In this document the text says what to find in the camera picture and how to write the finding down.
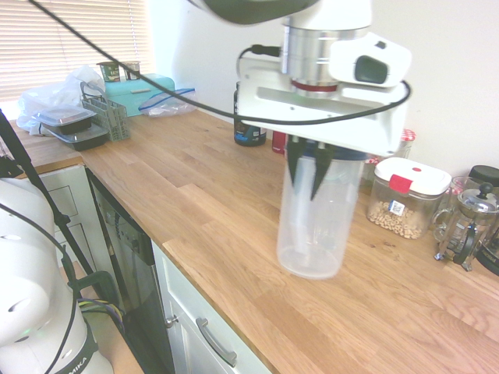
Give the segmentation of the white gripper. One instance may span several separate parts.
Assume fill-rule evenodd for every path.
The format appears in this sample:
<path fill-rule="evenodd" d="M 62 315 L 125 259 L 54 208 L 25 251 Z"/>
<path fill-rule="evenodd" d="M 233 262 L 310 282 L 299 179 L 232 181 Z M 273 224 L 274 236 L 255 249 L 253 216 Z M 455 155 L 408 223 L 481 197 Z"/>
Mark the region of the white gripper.
<path fill-rule="evenodd" d="M 292 185 L 307 139 L 327 143 L 314 149 L 311 201 L 330 167 L 332 145 L 372 154 L 398 149 L 408 99 L 404 83 L 389 88 L 341 83 L 330 97 L 306 97 L 294 90 L 276 65 L 240 67 L 239 114 L 247 124 L 290 135 L 287 160 Z"/>

